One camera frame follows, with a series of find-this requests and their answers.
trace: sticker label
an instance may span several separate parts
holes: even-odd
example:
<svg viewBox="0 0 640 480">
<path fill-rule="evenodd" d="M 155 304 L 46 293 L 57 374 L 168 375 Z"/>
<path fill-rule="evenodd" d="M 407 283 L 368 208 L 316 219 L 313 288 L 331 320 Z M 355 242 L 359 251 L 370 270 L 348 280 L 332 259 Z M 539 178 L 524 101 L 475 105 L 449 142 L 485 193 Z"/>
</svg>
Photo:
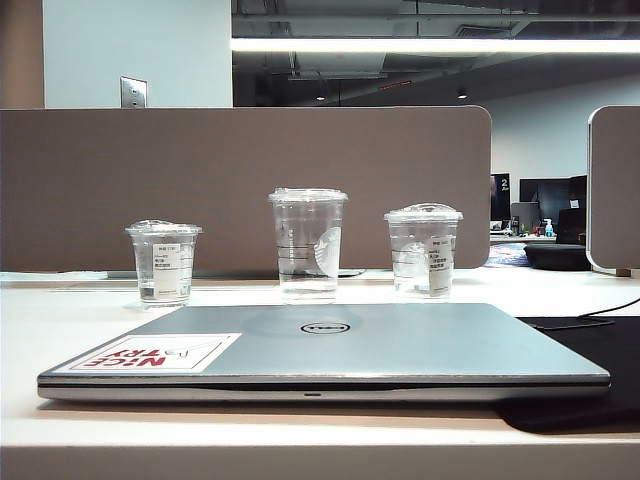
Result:
<svg viewBox="0 0 640 480">
<path fill-rule="evenodd" d="M 59 373 L 197 373 L 240 333 L 127 335 L 56 370 Z"/>
<path fill-rule="evenodd" d="M 174 297 L 180 288 L 180 244 L 153 245 L 153 295 L 158 298 Z"/>
<path fill-rule="evenodd" d="M 429 262 L 429 290 L 432 295 L 444 294 L 451 287 L 455 237 L 431 237 L 427 248 Z"/>
</svg>

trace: laptop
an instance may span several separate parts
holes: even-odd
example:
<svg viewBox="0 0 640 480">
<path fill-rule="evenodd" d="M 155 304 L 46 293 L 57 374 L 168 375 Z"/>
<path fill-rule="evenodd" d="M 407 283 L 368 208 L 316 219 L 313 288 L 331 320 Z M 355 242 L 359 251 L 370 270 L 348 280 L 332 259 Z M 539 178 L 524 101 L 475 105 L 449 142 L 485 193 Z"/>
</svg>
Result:
<svg viewBox="0 0 640 480">
<path fill-rule="evenodd" d="M 183 307 L 38 376 L 79 401 L 500 401 L 609 373 L 487 304 Z"/>
</svg>

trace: flat lid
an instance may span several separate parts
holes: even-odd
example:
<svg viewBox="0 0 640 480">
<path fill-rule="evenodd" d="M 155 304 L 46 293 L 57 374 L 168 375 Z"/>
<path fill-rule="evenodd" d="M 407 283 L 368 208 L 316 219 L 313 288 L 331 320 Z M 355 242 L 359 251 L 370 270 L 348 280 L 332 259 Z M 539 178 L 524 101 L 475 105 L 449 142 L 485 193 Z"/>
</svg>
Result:
<svg viewBox="0 0 640 480">
<path fill-rule="evenodd" d="M 276 188 L 269 194 L 271 202 L 331 202 L 347 198 L 346 193 L 331 188 Z"/>
<path fill-rule="evenodd" d="M 418 203 L 400 210 L 391 210 L 384 215 L 384 219 L 390 223 L 450 222 L 462 218 L 462 212 L 441 203 Z"/>
<path fill-rule="evenodd" d="M 140 220 L 125 228 L 125 231 L 129 235 L 194 235 L 202 232 L 202 227 L 164 220 Z"/>
</svg>

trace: desk partition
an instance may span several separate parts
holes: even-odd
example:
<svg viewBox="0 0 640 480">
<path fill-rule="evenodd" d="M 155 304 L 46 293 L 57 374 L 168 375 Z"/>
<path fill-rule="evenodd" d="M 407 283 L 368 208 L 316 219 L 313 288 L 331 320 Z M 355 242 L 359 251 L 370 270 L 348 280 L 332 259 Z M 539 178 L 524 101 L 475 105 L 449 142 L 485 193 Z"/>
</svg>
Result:
<svg viewBox="0 0 640 480">
<path fill-rule="evenodd" d="M 349 194 L 341 266 L 391 267 L 383 214 L 464 214 L 456 265 L 489 249 L 491 121 L 479 107 L 0 112 L 3 270 L 132 270 L 125 226 L 203 227 L 195 268 L 275 270 L 267 194 Z"/>
<path fill-rule="evenodd" d="M 589 119 L 587 255 L 599 267 L 640 268 L 640 106 Z"/>
</svg>

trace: fluorescent light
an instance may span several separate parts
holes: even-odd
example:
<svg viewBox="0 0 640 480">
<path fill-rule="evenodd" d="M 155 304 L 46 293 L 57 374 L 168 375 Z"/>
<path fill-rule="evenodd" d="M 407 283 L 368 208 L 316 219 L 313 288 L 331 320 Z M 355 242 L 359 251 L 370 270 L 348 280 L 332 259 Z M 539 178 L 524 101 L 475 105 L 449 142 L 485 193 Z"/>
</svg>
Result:
<svg viewBox="0 0 640 480">
<path fill-rule="evenodd" d="M 232 38 L 234 52 L 317 53 L 636 53 L 640 40 L 469 38 Z"/>
</svg>

